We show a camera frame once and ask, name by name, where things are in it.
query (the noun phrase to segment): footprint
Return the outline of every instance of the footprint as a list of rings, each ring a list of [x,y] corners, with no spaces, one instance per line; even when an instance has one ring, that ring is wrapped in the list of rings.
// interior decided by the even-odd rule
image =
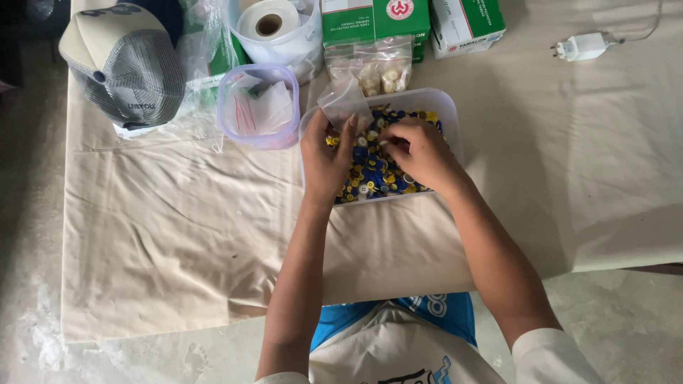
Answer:
[[[199,380],[201,374],[204,373],[208,364],[209,361],[206,359],[206,349],[202,346],[197,348],[195,343],[190,344],[187,355],[185,355],[185,367],[182,371],[182,373],[187,376],[185,383],[195,384],[197,380]]]

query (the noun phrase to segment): small plastic bag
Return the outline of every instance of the small plastic bag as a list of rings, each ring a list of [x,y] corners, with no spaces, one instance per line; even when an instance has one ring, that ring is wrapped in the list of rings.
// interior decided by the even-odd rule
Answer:
[[[379,56],[375,41],[357,42],[353,44],[353,55],[357,60],[361,60],[362,69],[360,70],[358,82],[366,97],[377,96],[380,94],[380,69]]]
[[[393,36],[377,40],[382,93],[406,90],[413,73],[413,37]]]
[[[325,50],[324,55],[330,81],[358,77],[363,68],[363,62],[353,57],[353,45],[335,46]]]
[[[358,116],[357,135],[374,120],[355,77],[331,81],[318,98],[318,105],[337,132],[342,131],[344,123],[354,113]]]
[[[230,87],[225,123],[237,136],[273,135],[292,121],[292,95],[284,81],[267,86],[244,73]]]

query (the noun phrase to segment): floor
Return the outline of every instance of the floor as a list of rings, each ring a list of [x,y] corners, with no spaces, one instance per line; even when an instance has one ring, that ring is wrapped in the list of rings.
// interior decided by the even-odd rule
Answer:
[[[0,102],[0,384],[250,383],[262,318],[128,340],[59,335],[67,68],[49,45],[23,49],[25,86]],[[683,277],[635,271],[548,280],[566,331],[608,383],[680,383]],[[502,335],[474,294],[484,358],[514,383]]]

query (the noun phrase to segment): table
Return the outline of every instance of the table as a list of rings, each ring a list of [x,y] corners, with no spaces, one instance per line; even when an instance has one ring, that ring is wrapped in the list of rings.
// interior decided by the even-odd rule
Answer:
[[[466,170],[542,277],[683,261],[683,13],[659,5],[501,0],[507,31],[489,51],[428,53],[414,68],[411,89],[453,98]],[[591,61],[550,57],[595,30],[632,41]],[[303,193],[298,146],[226,139],[214,154],[162,135],[122,146],[73,79],[67,124],[67,342],[265,313]],[[336,208],[324,278],[325,304],[474,288],[438,196]]]

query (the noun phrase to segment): person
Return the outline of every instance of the person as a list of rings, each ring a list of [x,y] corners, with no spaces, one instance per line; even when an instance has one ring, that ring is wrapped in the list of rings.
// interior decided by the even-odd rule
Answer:
[[[504,383],[477,351],[467,292],[321,308],[326,227],[348,176],[356,124],[355,117],[346,122],[334,150],[325,143],[329,121],[318,111],[301,140],[306,189],[268,305],[256,381]],[[603,383],[438,130],[404,118],[378,139],[403,171],[450,207],[476,288],[512,352],[517,383]]]

